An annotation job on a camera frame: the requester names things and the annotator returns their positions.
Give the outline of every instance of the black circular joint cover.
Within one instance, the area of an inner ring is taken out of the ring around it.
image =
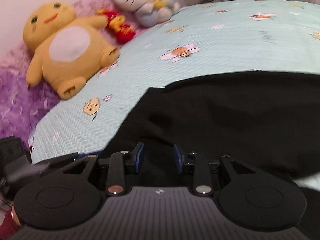
[[[50,230],[88,220],[100,204],[99,190],[87,179],[64,173],[26,185],[14,198],[14,209],[22,223]]]
[[[306,209],[298,187],[263,173],[238,175],[221,190],[218,203],[231,221],[259,231],[297,225]]]

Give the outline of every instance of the plush toy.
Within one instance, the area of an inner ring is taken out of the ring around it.
[[[139,24],[143,27],[152,27],[160,22],[169,20],[173,12],[170,8],[154,8],[154,0],[113,0],[122,10],[133,12]]]
[[[160,10],[163,7],[168,7],[176,14],[180,9],[180,4],[174,0],[154,0],[153,7]]]
[[[62,99],[78,93],[95,73],[119,57],[117,48],[97,31],[107,23],[105,16],[77,18],[66,3],[48,3],[37,9],[23,30],[23,40],[35,53],[27,84],[34,87],[43,77]]]
[[[97,14],[107,16],[109,22],[106,28],[114,31],[117,42],[126,43],[136,35],[134,28],[129,24],[125,24],[125,17],[119,12],[101,9]]]

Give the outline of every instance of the black garment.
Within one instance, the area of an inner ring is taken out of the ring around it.
[[[132,185],[179,186],[172,146],[209,159],[230,154],[283,179],[320,172],[320,76],[238,72],[201,76],[150,88],[132,109],[103,156],[146,143]],[[304,190],[303,227],[320,239],[320,193]]]

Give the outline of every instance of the dinosaur plush head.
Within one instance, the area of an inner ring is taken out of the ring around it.
[[[76,17],[76,12],[68,3],[44,4],[26,22],[23,29],[23,40],[34,52],[44,40],[74,21]]]

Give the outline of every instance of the mattress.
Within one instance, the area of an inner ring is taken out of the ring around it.
[[[148,87],[245,70],[319,73],[320,6],[237,0],[183,8],[44,116],[30,136],[32,161],[103,149]],[[317,176],[298,183],[320,190]]]

